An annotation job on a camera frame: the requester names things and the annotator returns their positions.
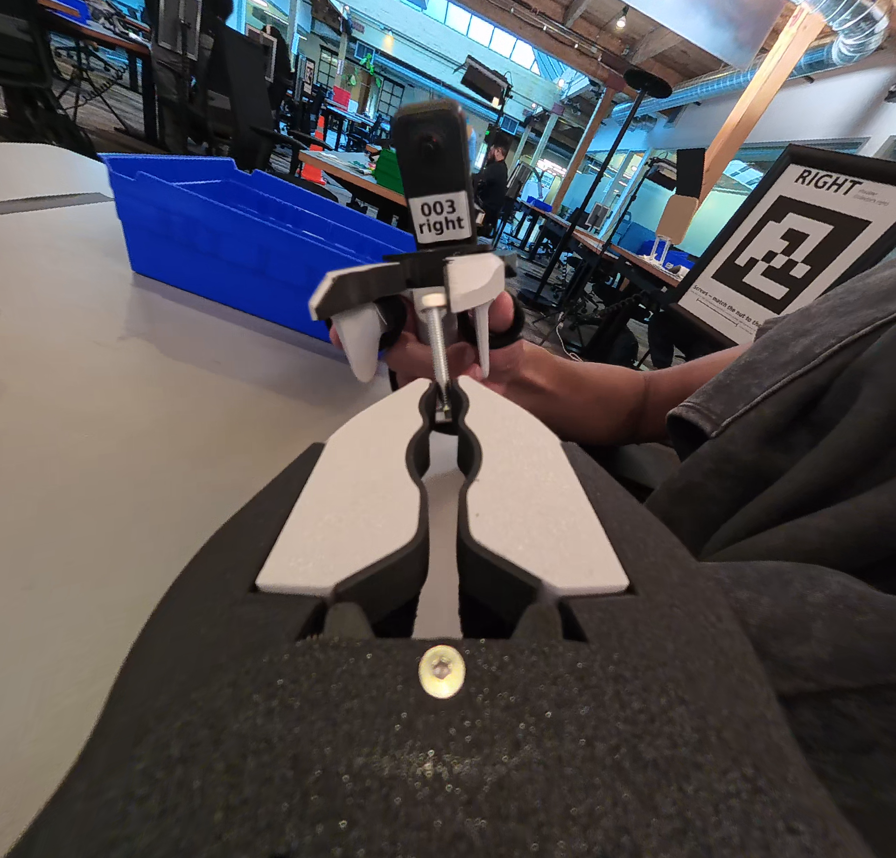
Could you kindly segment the black studio light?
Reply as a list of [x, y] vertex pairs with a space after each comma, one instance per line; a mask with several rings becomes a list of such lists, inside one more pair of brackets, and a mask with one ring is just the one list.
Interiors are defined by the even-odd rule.
[[468, 55], [459, 70], [462, 72], [461, 86], [502, 109], [511, 94], [511, 82], [507, 75], [487, 66]]

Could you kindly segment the thick wooden pillar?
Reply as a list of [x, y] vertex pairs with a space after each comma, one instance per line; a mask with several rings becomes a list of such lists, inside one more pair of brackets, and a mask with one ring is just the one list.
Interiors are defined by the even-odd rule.
[[709, 196], [724, 169], [743, 146], [781, 86], [825, 27], [824, 18], [800, 4], [791, 14], [775, 44], [745, 87], [708, 147], [703, 165], [699, 203]]

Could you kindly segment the green crate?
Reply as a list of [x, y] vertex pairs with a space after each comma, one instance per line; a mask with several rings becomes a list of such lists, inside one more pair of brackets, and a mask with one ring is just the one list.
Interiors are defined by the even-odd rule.
[[382, 148], [376, 155], [375, 166], [372, 170], [376, 183], [401, 196], [405, 190], [399, 170], [397, 153], [391, 147]]

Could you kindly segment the black office chair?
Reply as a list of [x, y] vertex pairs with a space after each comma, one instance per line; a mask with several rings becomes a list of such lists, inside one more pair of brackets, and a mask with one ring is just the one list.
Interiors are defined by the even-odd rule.
[[217, 21], [207, 75], [207, 109], [217, 93], [230, 102], [229, 157], [245, 172], [265, 170], [276, 146], [289, 147], [297, 154], [318, 142], [310, 135], [294, 131], [282, 133], [275, 126], [268, 95], [267, 50], [257, 40], [241, 35]]

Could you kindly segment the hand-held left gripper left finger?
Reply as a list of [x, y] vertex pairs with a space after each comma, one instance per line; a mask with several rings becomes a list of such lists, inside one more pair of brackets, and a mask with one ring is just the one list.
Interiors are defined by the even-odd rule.
[[359, 606], [372, 627], [406, 614], [429, 565], [434, 382], [415, 380], [338, 428], [255, 579], [275, 595]]

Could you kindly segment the thin wooden pillar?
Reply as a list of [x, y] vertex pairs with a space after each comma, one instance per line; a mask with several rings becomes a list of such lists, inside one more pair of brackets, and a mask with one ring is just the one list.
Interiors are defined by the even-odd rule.
[[612, 110], [613, 99], [615, 95], [616, 90], [614, 88], [612, 88], [611, 86], [605, 87], [600, 101], [591, 114], [591, 117], [588, 120], [588, 124], [583, 131], [577, 147], [575, 148], [573, 157], [571, 158], [570, 163], [566, 169], [566, 174], [559, 181], [559, 186], [557, 191], [555, 192], [554, 200], [552, 202], [553, 214], [560, 213], [562, 204], [566, 199], [566, 194], [572, 186], [574, 178], [587, 155], [588, 148], [590, 147], [591, 142], [593, 141], [595, 135], [597, 135], [598, 129], [604, 118]]

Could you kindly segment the long thin silver bolt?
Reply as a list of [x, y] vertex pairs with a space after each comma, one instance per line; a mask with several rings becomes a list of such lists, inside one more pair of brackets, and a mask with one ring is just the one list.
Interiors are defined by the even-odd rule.
[[453, 413], [450, 397], [451, 377], [442, 325], [443, 318], [447, 314], [447, 295], [442, 288], [436, 288], [421, 292], [416, 302], [432, 353], [434, 381], [438, 389], [436, 406], [450, 408]]

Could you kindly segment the black framed marker sign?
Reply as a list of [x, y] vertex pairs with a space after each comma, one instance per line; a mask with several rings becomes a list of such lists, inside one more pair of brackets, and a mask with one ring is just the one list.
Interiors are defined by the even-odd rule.
[[700, 256], [675, 312], [713, 342], [751, 343], [894, 249], [895, 161], [790, 144]]

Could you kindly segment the smooth metal air duct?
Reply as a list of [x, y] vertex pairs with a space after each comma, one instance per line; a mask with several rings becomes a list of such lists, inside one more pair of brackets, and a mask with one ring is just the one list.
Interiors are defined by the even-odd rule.
[[621, 0], [734, 68], [762, 48], [786, 0]]

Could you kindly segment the black disc floor lamp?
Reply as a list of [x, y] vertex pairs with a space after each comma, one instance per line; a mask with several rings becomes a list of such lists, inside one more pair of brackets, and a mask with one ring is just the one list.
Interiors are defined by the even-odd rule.
[[592, 182], [584, 199], [582, 200], [578, 208], [575, 209], [573, 215], [569, 219], [569, 225], [566, 228], [566, 232], [558, 241], [554, 253], [549, 260], [547, 267], [539, 281], [539, 286], [537, 287], [536, 291], [533, 292], [530, 298], [530, 306], [532, 309], [541, 309], [543, 307], [546, 307], [545, 301], [542, 300], [542, 292], [547, 286], [551, 275], [554, 273], [554, 270], [558, 265], [564, 251], [566, 250], [566, 247], [568, 246], [572, 236], [574, 236], [575, 230], [578, 227], [582, 216], [587, 210], [588, 202], [590, 202], [595, 190], [599, 187], [599, 184], [609, 167], [613, 155], [616, 153], [618, 147], [620, 146], [620, 143], [623, 140], [623, 136], [627, 129], [630, 127], [637, 112], [639, 111], [644, 98], [646, 96], [650, 96], [653, 98], [666, 99], [672, 92], [672, 87], [666, 80], [641, 68], [629, 69], [624, 74], [623, 79], [629, 87], [636, 90], [636, 96], [632, 102], [631, 108], [627, 113], [623, 124], [620, 126], [620, 129], [616, 134], [616, 138], [613, 144], [608, 149], [608, 153], [604, 161], [601, 163], [601, 166], [599, 167], [595, 180]]

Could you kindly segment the grey desk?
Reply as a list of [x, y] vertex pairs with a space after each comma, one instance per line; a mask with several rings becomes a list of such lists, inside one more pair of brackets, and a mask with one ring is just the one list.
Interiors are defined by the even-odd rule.
[[151, 656], [148, 709], [81, 784], [138, 630], [194, 553], [220, 584], [297, 497], [294, 457], [369, 403], [299, 337], [132, 279], [111, 202], [2, 223], [2, 849], [15, 856], [646, 854], [652, 822], [582, 643], [465, 643], [473, 692], [420, 688], [424, 644], [306, 639], [238, 586], [210, 654]]

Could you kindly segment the person's right hand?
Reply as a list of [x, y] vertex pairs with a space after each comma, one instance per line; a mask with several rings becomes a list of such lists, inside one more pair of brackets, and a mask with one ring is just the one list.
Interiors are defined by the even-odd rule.
[[[434, 379], [434, 351], [420, 339], [425, 327], [418, 323], [409, 299], [403, 300], [407, 319], [393, 346], [385, 350], [385, 364], [401, 387], [417, 379]], [[466, 341], [445, 350], [452, 379], [469, 377], [534, 413], [535, 404], [556, 393], [559, 383], [580, 364], [562, 359], [542, 346], [517, 337], [508, 345], [489, 352], [489, 371], [476, 344]]]

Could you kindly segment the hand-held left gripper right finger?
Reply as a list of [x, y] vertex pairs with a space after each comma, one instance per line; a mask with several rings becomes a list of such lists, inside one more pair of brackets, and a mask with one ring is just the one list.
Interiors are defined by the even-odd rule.
[[462, 619], [509, 636], [533, 605], [623, 595], [631, 582], [563, 442], [469, 377], [455, 384]]

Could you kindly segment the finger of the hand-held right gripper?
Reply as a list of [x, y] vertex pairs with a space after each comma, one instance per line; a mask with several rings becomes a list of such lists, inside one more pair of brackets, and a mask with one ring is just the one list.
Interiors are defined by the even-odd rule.
[[354, 266], [325, 274], [308, 301], [311, 319], [336, 331], [361, 382], [375, 377], [380, 353], [390, 349], [404, 329], [406, 285], [399, 262]]
[[505, 261], [491, 252], [448, 259], [444, 279], [451, 313], [472, 312], [476, 349], [483, 377], [490, 372], [489, 310], [504, 291]]

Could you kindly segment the tan board stand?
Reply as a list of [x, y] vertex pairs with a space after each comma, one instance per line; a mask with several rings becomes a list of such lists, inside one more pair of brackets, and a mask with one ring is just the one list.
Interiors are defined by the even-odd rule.
[[686, 235], [691, 221], [700, 204], [700, 197], [675, 192], [666, 202], [656, 227], [656, 237], [651, 248], [653, 263], [663, 267], [667, 253], [673, 245], [678, 245]]

